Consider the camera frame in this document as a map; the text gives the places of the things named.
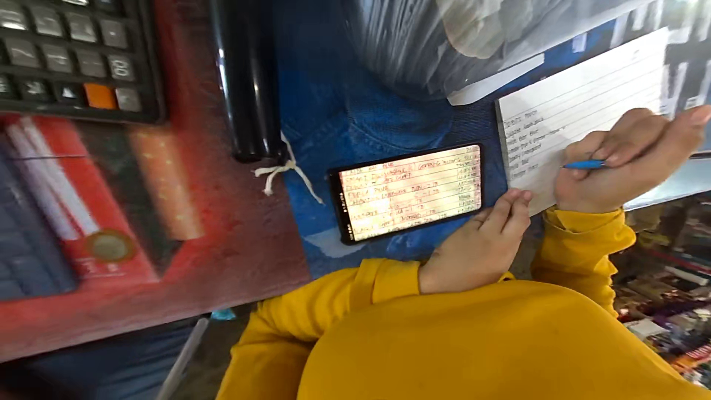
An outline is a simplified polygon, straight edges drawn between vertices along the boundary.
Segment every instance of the red box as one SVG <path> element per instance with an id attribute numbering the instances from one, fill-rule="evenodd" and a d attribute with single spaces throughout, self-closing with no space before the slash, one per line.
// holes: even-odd
<path id="1" fill-rule="evenodd" d="M 53 117 L 12 117 L 6 133 L 25 176 L 72 267 L 96 285 L 160 278 L 77 127 Z"/>

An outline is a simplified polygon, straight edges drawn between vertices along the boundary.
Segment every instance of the blue denim cloth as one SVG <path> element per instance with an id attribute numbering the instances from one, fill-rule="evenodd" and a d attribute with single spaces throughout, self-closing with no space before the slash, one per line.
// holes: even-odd
<path id="1" fill-rule="evenodd" d="M 364 258 L 428 258 L 466 217 L 345 246 L 326 180 L 330 168 L 453 144 L 482 144 L 484 203 L 492 206 L 506 189 L 496 127 L 495 99 L 583 58 L 606 50 L 612 23 L 593 30 L 588 51 L 573 53 L 566 42 L 546 53 L 545 64 L 474 104 L 401 98 L 358 62 L 343 29 L 338 2 L 278 1 L 277 56 L 282 129 L 298 165 L 324 199 L 318 204 L 294 173 L 284 174 L 292 210 L 314 278 L 356 267 Z M 601 41 L 604 46 L 596 46 Z"/>

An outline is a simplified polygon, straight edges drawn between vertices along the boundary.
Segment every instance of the notebook page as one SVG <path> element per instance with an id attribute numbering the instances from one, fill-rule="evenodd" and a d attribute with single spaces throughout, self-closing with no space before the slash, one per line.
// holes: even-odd
<path id="1" fill-rule="evenodd" d="M 567 145 L 632 108 L 659 112 L 667 40 L 659 29 L 499 99 L 508 184 L 534 193 L 531 215 L 555 204 Z"/>

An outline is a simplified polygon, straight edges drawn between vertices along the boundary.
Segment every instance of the calculator button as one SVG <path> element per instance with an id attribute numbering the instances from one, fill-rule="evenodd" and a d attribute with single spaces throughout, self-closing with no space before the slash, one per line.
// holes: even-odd
<path id="1" fill-rule="evenodd" d="M 47 61 L 47 69 L 55 72 L 72 73 L 72 59 L 67 49 L 53 44 L 43 44 L 42 52 Z"/>
<path id="2" fill-rule="evenodd" d="M 17 93 L 15 93 L 15 88 L 10 82 L 10 78 L 7 75 L 0 74 L 0 99 L 14 99 L 17 98 Z"/>
<path id="3" fill-rule="evenodd" d="M 27 18 L 22 7 L 14 1 L 0 0 L 0 26 L 27 31 Z"/>
<path id="4" fill-rule="evenodd" d="M 96 43 L 96 30 L 91 18 L 86 15 L 77 13 L 67 13 L 67 21 L 69 22 L 69 33 L 72 39 L 76 41 Z"/>
<path id="5" fill-rule="evenodd" d="M 131 65 L 131 60 L 126 56 L 110 55 L 109 67 L 111 68 L 111 76 L 118 80 L 136 80 L 136 76 Z"/>
<path id="6" fill-rule="evenodd" d="M 48 102 L 52 100 L 52 95 L 47 89 L 47 83 L 41 79 L 18 78 L 20 95 L 23 100 Z"/>
<path id="7" fill-rule="evenodd" d="M 119 101 L 119 109 L 123 111 L 141 111 L 141 98 L 135 89 L 117 88 L 116 99 Z"/>
<path id="8" fill-rule="evenodd" d="M 40 59 L 32 43 L 16 38 L 6 38 L 5 46 L 10 54 L 10 62 L 21 67 L 40 68 Z"/>
<path id="9" fill-rule="evenodd" d="M 101 55 L 95 51 L 77 50 L 79 70 L 83 75 L 106 78 L 106 67 Z"/>
<path id="10" fill-rule="evenodd" d="M 106 46 L 118 48 L 127 48 L 129 46 L 123 23 L 102 19 L 99 24 L 101 25 L 101 36 L 104 37 Z"/>
<path id="11" fill-rule="evenodd" d="M 57 101 L 66 105 L 86 105 L 84 88 L 79 83 L 54 82 Z"/>
<path id="12" fill-rule="evenodd" d="M 120 0 L 94 0 L 94 5 L 99 10 L 109 14 L 121 13 Z"/>
<path id="13" fill-rule="evenodd" d="M 59 19 L 59 14 L 47 7 L 32 7 L 32 17 L 35 19 L 35 27 L 40 35 L 56 36 L 61 38 L 64 36 L 62 30 L 62 22 Z"/>
<path id="14" fill-rule="evenodd" d="M 89 100 L 89 106 L 103 108 L 106 110 L 116 110 L 116 99 L 110 88 L 96 83 L 85 83 L 84 90 Z"/>

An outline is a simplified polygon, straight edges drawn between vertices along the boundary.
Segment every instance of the yellow sleeve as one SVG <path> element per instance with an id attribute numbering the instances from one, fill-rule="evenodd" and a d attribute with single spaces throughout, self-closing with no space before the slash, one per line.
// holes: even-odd
<path id="1" fill-rule="evenodd" d="M 217 400 L 293 400 L 311 346 L 348 313 L 419 295 L 418 262 L 364 260 L 291 293 L 262 301 L 250 315 Z"/>
<path id="2" fill-rule="evenodd" d="M 617 269 L 608 255 L 632 246 L 636 238 L 624 212 L 585 214 L 552 207 L 543 218 L 545 237 L 531 264 L 533 279 L 576 290 L 616 317 L 610 285 Z"/>

